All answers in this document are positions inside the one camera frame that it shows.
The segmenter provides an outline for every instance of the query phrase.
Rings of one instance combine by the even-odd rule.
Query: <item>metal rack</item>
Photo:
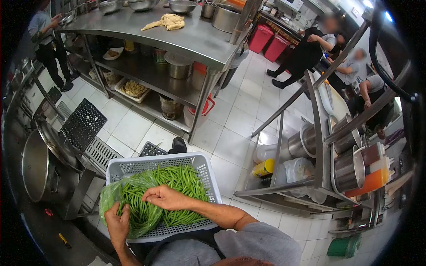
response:
[[[373,117],[379,110],[381,110],[394,96],[395,93],[392,90],[388,90],[385,92],[376,102],[373,103],[371,108],[364,111],[361,115],[353,119],[350,123],[346,124],[344,127],[336,130],[335,132],[330,132],[329,130],[329,115],[325,111],[322,101],[320,98],[320,94],[318,91],[318,87],[324,83],[325,79],[335,71],[337,66],[340,65],[340,63],[343,61],[343,59],[348,55],[349,51],[354,48],[356,43],[359,41],[359,39],[362,37],[366,29],[369,27],[371,23],[371,9],[366,9],[366,11],[363,14],[364,23],[362,26],[358,29],[358,31],[354,34],[354,36],[351,38],[351,40],[348,42],[346,48],[342,51],[340,56],[335,60],[335,62],[330,66],[330,68],[326,71],[324,75],[322,75],[317,81],[313,82],[312,74],[309,71],[305,71],[305,82],[302,84],[302,86],[297,90],[290,99],[284,103],[267,121],[261,125],[253,134],[252,137],[259,135],[258,137],[258,143],[259,144],[265,144],[260,143],[259,140],[262,140],[263,135],[265,134],[263,129],[271,123],[275,118],[280,116],[280,130],[279,130],[279,137],[277,142],[278,148],[277,148],[277,154],[276,154],[276,163],[275,169],[273,172],[273,177],[271,181],[271,186],[264,186],[260,183],[259,180],[253,181],[253,179],[248,178],[246,187],[244,191],[238,191],[235,192],[235,195],[237,197],[254,197],[262,200],[266,200],[275,204],[280,204],[284,206],[289,206],[286,201],[283,201],[282,199],[277,199],[277,195],[282,195],[288,198],[291,198],[291,194],[289,194],[289,191],[296,190],[296,189],[302,189],[305,187],[315,189],[318,192],[322,192],[327,194],[327,200],[324,204],[317,204],[312,202],[310,199],[307,198],[294,198],[297,200],[298,204],[293,204],[293,208],[297,209],[306,209],[306,205],[310,206],[316,206],[316,207],[322,207],[322,209],[328,209],[331,212],[333,210],[339,209],[343,205],[350,205],[350,206],[360,206],[364,208],[375,208],[375,203],[371,202],[371,200],[366,202],[356,202],[353,201],[347,197],[345,197],[343,194],[339,193],[337,190],[335,190],[332,186],[331,179],[334,177],[334,154],[331,152],[333,149],[333,143],[337,140],[339,140],[341,137],[346,136],[349,132],[352,130],[358,128],[362,123],[365,123],[368,119]],[[405,68],[402,70],[400,75],[396,78],[395,83],[396,84],[403,84],[405,82],[405,79],[407,78],[407,73],[409,73],[409,70],[411,68],[410,62],[407,63]],[[288,108],[302,93],[303,91],[307,89],[309,91],[309,94],[311,96],[311,103],[312,103],[312,109],[314,112],[314,127],[316,132],[316,168],[315,168],[315,175],[308,177],[304,180],[293,182],[293,183],[286,183],[285,180],[281,180],[281,184],[275,184],[275,180],[277,176],[280,176],[280,170],[278,169],[278,165],[282,163],[282,160],[280,158],[282,157],[282,152],[286,149],[283,149],[284,143],[286,139],[286,135],[284,133],[283,128],[286,128],[286,121],[285,121],[285,109]],[[313,213],[319,213],[320,210],[316,209],[313,211]]]
[[[250,28],[245,28],[244,17],[248,17],[250,7],[259,4],[259,0],[248,0],[243,9],[240,22],[235,27],[233,34],[220,31],[212,27],[210,21],[200,19],[201,7],[197,6],[190,16],[185,17],[185,27],[178,31],[165,31],[161,27],[141,31],[141,28],[157,21],[167,13],[167,9],[162,8],[159,3],[151,11],[144,13],[133,12],[130,8],[123,7],[120,11],[104,16],[99,10],[94,10],[88,14],[76,17],[72,23],[57,30],[60,33],[81,34],[84,40],[85,49],[79,51],[73,47],[65,47],[71,52],[70,62],[80,72],[84,72],[83,77],[87,77],[87,67],[92,67],[96,75],[95,87],[104,91],[109,97],[119,98],[129,102],[137,108],[150,115],[170,124],[171,126],[189,134],[188,142],[191,143],[197,127],[198,118],[201,116],[204,103],[208,95],[218,87],[219,78],[226,74],[239,45],[246,38]],[[206,75],[194,72],[187,79],[177,80],[169,76],[167,67],[161,68],[146,60],[140,54],[129,55],[123,53],[118,59],[107,61],[97,54],[92,54],[87,41],[87,34],[114,37],[130,40],[137,43],[157,47],[189,57],[207,66]],[[72,58],[77,56],[88,60],[82,62]],[[161,114],[160,106],[154,106],[152,102],[145,100],[142,104],[129,101],[123,95],[111,90],[100,74],[99,67],[114,71],[115,73],[135,80],[151,90],[165,95],[177,102],[195,109],[192,127],[189,128],[180,120],[166,120]]]

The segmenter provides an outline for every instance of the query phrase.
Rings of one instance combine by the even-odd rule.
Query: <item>green bucket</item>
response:
[[[350,237],[336,238],[328,247],[327,256],[351,258],[355,250],[361,245],[361,234],[354,234]]]

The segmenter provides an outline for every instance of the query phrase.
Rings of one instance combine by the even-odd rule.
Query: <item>person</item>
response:
[[[334,45],[333,49],[328,51],[328,57],[332,60],[336,60],[336,58],[339,56],[339,54],[344,50],[346,47],[346,40],[342,35],[338,35],[336,37],[336,44]]]
[[[340,66],[336,68],[327,80],[333,86],[333,88],[345,99],[344,89],[348,88],[361,68],[362,62],[364,61],[367,53],[362,48],[357,48],[354,55],[343,61]],[[327,61],[333,63],[334,60],[327,58]]]
[[[341,16],[337,13],[326,14],[319,24],[302,31],[305,34],[298,46],[276,71],[270,69],[266,73],[270,77],[278,77],[288,70],[291,76],[284,82],[273,79],[274,86],[284,89],[303,77],[306,69],[313,68],[321,59],[325,51],[333,49],[334,34],[340,30]]]
[[[230,205],[204,202],[161,185],[148,189],[142,201],[165,210],[191,210],[212,220],[223,229],[215,234],[207,230],[175,234],[147,252],[143,261],[126,244],[129,233],[129,205],[117,215],[120,203],[104,213],[111,243],[123,266],[201,265],[201,266],[299,266],[299,244],[279,229],[259,222],[245,211]]]
[[[46,11],[49,2],[50,0],[42,2],[40,9],[35,13],[29,23],[28,31],[35,44],[36,59],[47,68],[56,86],[61,91],[66,92],[72,89],[72,80],[77,78],[78,73],[74,72],[73,75],[70,74],[66,63],[66,52],[62,45],[53,37],[53,29],[58,26],[62,15],[57,14],[51,19]],[[55,58],[59,60],[62,74],[66,80],[65,84],[58,74],[58,66]]]
[[[364,110],[370,108],[372,103],[377,101],[385,92],[385,87],[385,82],[378,74],[368,77],[365,81],[361,82],[361,97],[357,96],[348,101],[348,108],[352,117],[354,117],[356,113],[360,114]],[[384,128],[389,124],[393,114],[393,106],[388,103],[366,122],[366,126],[373,131],[373,133],[377,133],[379,139],[384,140],[386,137]]]

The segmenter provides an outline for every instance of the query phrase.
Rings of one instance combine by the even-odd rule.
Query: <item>microwave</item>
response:
[[[291,6],[292,8],[294,8],[295,10],[299,11],[300,8],[303,5],[303,1],[302,0],[280,0],[281,2],[283,2],[284,4]]]

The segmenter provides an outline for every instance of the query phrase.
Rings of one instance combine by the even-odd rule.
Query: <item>shoe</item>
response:
[[[66,82],[64,86],[60,89],[61,92],[67,92],[72,89],[74,84],[72,82]]]
[[[266,74],[267,74],[269,77],[278,77],[278,75],[277,75],[277,74],[275,74],[275,71],[272,71],[272,70],[269,70],[269,69],[267,69],[267,70],[266,70]]]
[[[177,153],[188,152],[186,144],[181,137],[176,137],[173,139],[172,149],[175,150]]]
[[[278,87],[278,88],[280,88],[280,89],[284,89],[284,87],[282,86],[281,82],[279,82],[279,81],[277,81],[277,80],[272,80],[272,84],[273,84],[275,87]]]

